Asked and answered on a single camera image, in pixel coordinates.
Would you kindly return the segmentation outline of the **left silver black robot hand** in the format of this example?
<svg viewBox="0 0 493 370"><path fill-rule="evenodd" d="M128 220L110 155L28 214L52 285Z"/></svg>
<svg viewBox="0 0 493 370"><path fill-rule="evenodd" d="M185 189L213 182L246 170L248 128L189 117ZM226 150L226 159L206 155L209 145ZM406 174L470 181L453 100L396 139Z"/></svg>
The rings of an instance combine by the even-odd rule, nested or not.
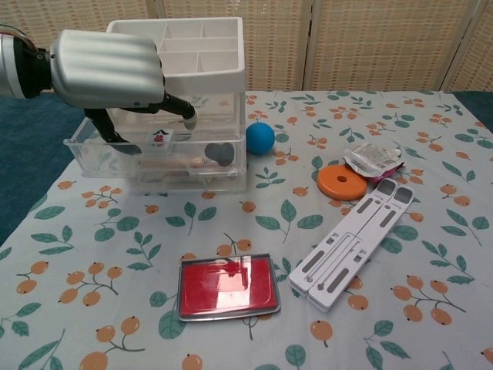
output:
<svg viewBox="0 0 493 370"><path fill-rule="evenodd" d="M165 90L166 78L154 41L120 33L64 30L49 50L52 88L69 105L82 108L99 135L121 153L141 149L120 136L109 109L181 116L192 130L193 105Z"/></svg>

